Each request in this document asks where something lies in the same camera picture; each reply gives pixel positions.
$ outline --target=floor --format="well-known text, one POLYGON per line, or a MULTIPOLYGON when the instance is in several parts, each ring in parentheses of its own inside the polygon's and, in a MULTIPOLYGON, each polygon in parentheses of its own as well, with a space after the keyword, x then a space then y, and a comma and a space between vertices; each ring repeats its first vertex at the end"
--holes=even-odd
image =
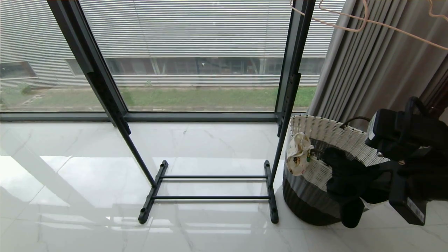
MULTIPOLYGON (((153 174, 263 174, 273 162, 275 124, 132 123, 131 137, 153 174)), ((426 226, 407 224, 388 204, 356 229, 307 225, 285 205, 280 222, 265 202, 154 205, 137 216, 150 186, 110 123, 0 125, 1 247, 4 252, 448 251, 448 203, 430 202, 426 226)), ((159 195, 265 194, 264 182, 165 182, 159 195)))

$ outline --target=basket handle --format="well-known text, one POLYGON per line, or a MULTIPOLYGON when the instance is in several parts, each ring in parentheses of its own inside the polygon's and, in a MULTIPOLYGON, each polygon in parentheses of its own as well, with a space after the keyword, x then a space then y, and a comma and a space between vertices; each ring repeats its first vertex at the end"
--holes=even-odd
POLYGON ((346 122, 344 122, 344 123, 340 126, 340 128, 341 128, 341 129, 345 129, 345 128, 347 128, 347 126, 349 125, 349 122, 351 122, 351 121, 353 121, 353 120, 355 120, 355 119, 362 119, 362 120, 366 120, 366 121, 370 122, 370 118, 368 118, 368 117, 353 117, 353 118, 347 120, 346 122))

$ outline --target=building facade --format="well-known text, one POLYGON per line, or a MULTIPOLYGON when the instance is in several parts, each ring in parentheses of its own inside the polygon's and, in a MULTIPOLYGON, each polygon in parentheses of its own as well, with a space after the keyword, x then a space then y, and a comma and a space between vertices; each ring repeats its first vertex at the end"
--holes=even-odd
MULTIPOLYGON (((119 86, 277 86, 289 0, 81 0, 119 86)), ((343 0, 325 7, 340 11, 343 0)), ((338 15, 317 6, 314 17, 338 15)), ((88 87, 46 0, 0 0, 0 85, 88 87)), ((301 85, 317 85, 333 29, 312 22, 301 85)))

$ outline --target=white cloth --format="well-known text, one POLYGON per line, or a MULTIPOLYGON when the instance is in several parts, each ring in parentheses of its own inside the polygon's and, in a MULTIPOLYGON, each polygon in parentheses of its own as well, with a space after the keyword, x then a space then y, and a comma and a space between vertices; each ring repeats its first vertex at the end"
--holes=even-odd
POLYGON ((299 132, 293 136, 289 142, 286 152, 286 167, 294 176, 302 175, 309 162, 306 160, 310 150, 314 148, 311 145, 310 138, 303 132, 299 132))

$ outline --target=black metal clothes rack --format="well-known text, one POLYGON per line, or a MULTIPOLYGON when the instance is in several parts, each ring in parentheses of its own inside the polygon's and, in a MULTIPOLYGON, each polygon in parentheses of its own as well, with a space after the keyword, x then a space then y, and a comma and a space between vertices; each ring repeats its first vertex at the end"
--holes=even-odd
MULTIPOLYGON (((286 134, 288 131, 289 119, 292 114, 294 101, 296 98, 300 77, 301 74, 299 71, 300 61, 303 55, 303 49, 305 47, 306 37, 308 35, 308 30, 311 23, 311 16, 313 15, 315 0, 304 0, 302 3, 302 12, 305 13, 305 16, 300 16, 300 22, 298 26, 298 36, 296 36, 294 43, 294 51, 291 68, 289 69, 288 75, 288 84, 286 87, 283 109, 279 116, 279 131, 278 137, 279 142, 277 144, 276 156, 274 159, 274 166, 272 167, 269 164, 269 161, 264 162, 264 175, 253 175, 253 176, 189 176, 189 175, 165 175, 166 170, 168 168, 168 162, 163 161, 160 165, 159 171, 153 180, 152 177, 149 177, 149 181, 151 182, 151 190, 146 197, 145 204, 140 210, 140 215, 138 216, 138 221, 141 224, 144 224, 149 217, 149 213, 151 208, 156 200, 268 200, 269 209, 271 212, 271 222, 278 223, 279 222, 279 214, 277 211, 276 197, 274 193, 274 179, 277 172, 277 168, 280 161, 280 156, 283 149, 283 143, 286 138, 286 134), (265 179, 267 185, 267 195, 261 196, 159 196, 157 195, 160 186, 164 179, 265 179)), ((293 19, 293 15, 299 15, 298 13, 292 11, 291 21, 293 19)))
POLYGON ((106 114, 116 126, 130 148, 137 163, 151 184, 151 190, 146 197, 146 201, 140 210, 138 221, 143 224, 148 220, 151 208, 156 200, 267 200, 269 203, 271 222, 278 223, 279 214, 276 206, 276 197, 274 194, 274 179, 277 172, 277 167, 282 153, 283 143, 287 134, 289 119, 292 114, 295 97, 297 94, 301 74, 299 71, 300 61, 303 55, 308 29, 311 23, 311 16, 313 14, 315 0, 295 0, 294 6, 302 3, 302 12, 304 16, 295 11, 291 11, 291 19, 288 31, 288 39, 286 43, 286 50, 284 54, 284 63, 282 66, 282 75, 277 104, 276 117, 279 124, 276 156, 274 165, 271 170, 269 161, 264 162, 264 175, 253 176, 186 176, 186 175, 165 175, 168 163, 163 161, 160 169, 155 177, 152 177, 148 168, 146 167, 142 157, 137 151, 132 139, 130 137, 131 130, 125 115, 127 108, 119 94, 112 75, 104 61, 104 58, 99 50, 86 18, 83 15, 81 5, 78 1, 64 1, 64 0, 47 0, 50 9, 52 10, 56 21, 61 28, 65 39, 69 42, 75 58, 77 59, 80 68, 82 69, 87 81, 92 90, 98 97, 106 114), (267 184, 267 195, 260 196, 160 196, 157 195, 160 186, 164 179, 265 179, 267 184))

